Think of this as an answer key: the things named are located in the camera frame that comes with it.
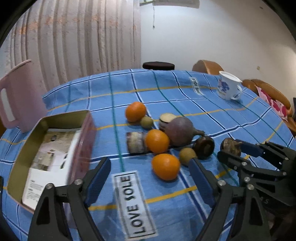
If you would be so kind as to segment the white air conditioner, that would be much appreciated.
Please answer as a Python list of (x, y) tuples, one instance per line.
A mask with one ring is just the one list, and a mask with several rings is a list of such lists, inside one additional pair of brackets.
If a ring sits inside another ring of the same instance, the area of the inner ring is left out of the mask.
[(153, 6), (183, 6), (188, 8), (199, 8), (199, 0), (142, 0), (139, 1), (140, 6), (152, 4)]

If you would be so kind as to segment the brown leather sofa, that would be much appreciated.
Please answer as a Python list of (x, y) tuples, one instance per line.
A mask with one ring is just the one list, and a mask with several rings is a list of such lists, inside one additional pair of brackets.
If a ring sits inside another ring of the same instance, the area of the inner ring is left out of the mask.
[(291, 133), (295, 137), (295, 120), (293, 119), (293, 109), (289, 100), (276, 88), (272, 85), (259, 80), (259, 79), (245, 79), (242, 82), (244, 87), (252, 90), (258, 96), (258, 91), (256, 87), (262, 88), (272, 99), (280, 101), (287, 108), (287, 118), (288, 121), (283, 120), (287, 127), (290, 129)]

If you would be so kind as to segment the brown leather chair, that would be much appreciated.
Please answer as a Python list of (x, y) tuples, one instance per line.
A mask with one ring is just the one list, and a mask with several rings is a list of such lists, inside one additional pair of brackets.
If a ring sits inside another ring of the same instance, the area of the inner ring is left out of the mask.
[(197, 63), (194, 64), (192, 70), (200, 73), (219, 75), (219, 72), (223, 71), (223, 68), (214, 61), (199, 60)]

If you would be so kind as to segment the pink floral curtain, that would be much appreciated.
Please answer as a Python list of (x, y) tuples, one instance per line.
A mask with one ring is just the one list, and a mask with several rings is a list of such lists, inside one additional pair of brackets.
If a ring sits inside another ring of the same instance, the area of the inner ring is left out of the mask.
[(140, 68), (139, 2), (35, 2), (1, 46), (1, 75), (28, 59), (43, 93), (80, 77)]

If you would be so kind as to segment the white blue floral mug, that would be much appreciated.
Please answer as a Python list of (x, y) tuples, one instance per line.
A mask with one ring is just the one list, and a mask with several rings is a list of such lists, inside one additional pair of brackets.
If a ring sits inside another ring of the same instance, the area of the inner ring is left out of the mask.
[(217, 94), (222, 99), (237, 101), (242, 92), (242, 80), (228, 72), (219, 71)]

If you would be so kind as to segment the pink floral cloth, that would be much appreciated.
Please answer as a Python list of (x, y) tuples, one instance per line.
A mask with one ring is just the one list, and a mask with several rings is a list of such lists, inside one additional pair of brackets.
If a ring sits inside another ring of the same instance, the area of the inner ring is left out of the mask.
[(280, 118), (288, 121), (287, 108), (278, 100), (272, 99), (262, 88), (256, 87), (259, 97), (269, 104)]

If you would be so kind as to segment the pink metal tin box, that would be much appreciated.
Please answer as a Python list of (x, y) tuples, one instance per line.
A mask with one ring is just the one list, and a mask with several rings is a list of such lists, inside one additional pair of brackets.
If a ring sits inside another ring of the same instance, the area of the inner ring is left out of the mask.
[(88, 110), (40, 119), (17, 155), (7, 184), (9, 196), (33, 213), (48, 183), (59, 187), (83, 178), (96, 133)]

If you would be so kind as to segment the dark round stool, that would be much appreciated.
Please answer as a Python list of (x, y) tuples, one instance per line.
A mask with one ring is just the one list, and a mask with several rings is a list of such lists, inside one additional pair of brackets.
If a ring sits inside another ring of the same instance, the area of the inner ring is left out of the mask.
[(171, 71), (175, 69), (175, 65), (168, 62), (150, 61), (143, 63), (142, 67), (147, 70), (166, 70)]

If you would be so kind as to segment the purple round turnip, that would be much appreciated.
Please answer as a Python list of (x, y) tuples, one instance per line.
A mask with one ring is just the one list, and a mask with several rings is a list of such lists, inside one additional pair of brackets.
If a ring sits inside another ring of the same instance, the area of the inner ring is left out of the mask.
[(196, 129), (188, 118), (182, 116), (166, 125), (165, 134), (173, 146), (181, 147), (188, 145), (195, 136), (204, 136), (205, 132)]

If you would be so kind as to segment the printed paper sheet in tin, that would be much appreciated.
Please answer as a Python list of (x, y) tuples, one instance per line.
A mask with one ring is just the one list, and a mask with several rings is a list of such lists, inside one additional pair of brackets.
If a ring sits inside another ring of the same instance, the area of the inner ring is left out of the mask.
[(74, 150), (81, 135), (81, 128), (46, 131), (32, 163), (22, 196), (24, 206), (35, 210), (48, 183), (64, 186), (69, 183)]

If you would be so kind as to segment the cut striped yam chunk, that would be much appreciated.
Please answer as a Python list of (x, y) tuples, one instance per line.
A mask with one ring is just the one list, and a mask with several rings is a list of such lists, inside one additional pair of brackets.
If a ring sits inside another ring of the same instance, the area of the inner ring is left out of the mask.
[(144, 142), (144, 132), (128, 132), (126, 133), (127, 150), (130, 154), (144, 154), (148, 152)]

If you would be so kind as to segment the green kiwi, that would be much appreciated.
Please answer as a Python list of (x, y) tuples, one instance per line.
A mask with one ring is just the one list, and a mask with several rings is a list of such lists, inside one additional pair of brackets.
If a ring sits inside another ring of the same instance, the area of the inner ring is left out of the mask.
[(142, 126), (142, 128), (145, 128), (147, 130), (150, 130), (152, 128), (152, 126), (154, 125), (154, 121), (149, 116), (144, 116), (140, 120), (140, 125)]
[(196, 158), (197, 155), (192, 148), (183, 148), (179, 152), (179, 161), (184, 166), (189, 166), (189, 162), (192, 158)]

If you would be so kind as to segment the orange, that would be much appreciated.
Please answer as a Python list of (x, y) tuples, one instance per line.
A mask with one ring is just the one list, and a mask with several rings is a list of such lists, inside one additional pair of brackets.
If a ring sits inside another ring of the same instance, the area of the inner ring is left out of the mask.
[(153, 129), (147, 132), (144, 143), (149, 151), (154, 154), (162, 154), (168, 150), (170, 139), (161, 130)]
[(173, 155), (159, 154), (152, 158), (153, 172), (164, 181), (173, 181), (177, 178), (181, 163)]
[(146, 115), (146, 107), (141, 102), (134, 102), (130, 104), (125, 110), (125, 117), (128, 122), (136, 123)]

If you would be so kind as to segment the pink plastic pitcher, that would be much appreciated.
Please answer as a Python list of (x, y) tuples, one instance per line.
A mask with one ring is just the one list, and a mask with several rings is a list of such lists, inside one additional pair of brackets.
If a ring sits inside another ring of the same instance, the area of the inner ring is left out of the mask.
[(31, 131), (38, 121), (47, 114), (46, 105), (39, 90), (38, 77), (31, 59), (15, 66), (1, 79), (1, 91), (6, 92), (9, 118), (4, 100), (1, 99), (1, 121), (6, 128), (18, 127), (22, 133)]

